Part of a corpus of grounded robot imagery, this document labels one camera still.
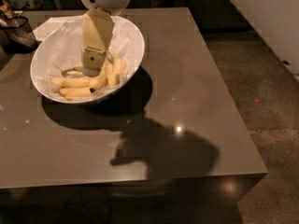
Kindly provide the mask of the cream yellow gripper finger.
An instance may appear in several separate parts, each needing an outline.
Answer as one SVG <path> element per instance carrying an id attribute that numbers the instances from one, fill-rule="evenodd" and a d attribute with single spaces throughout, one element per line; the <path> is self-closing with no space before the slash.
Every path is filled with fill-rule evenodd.
<path id="1" fill-rule="evenodd" d="M 108 12 L 92 8 L 83 15 L 81 60 L 85 70 L 99 72 L 110 46 L 114 22 Z"/>

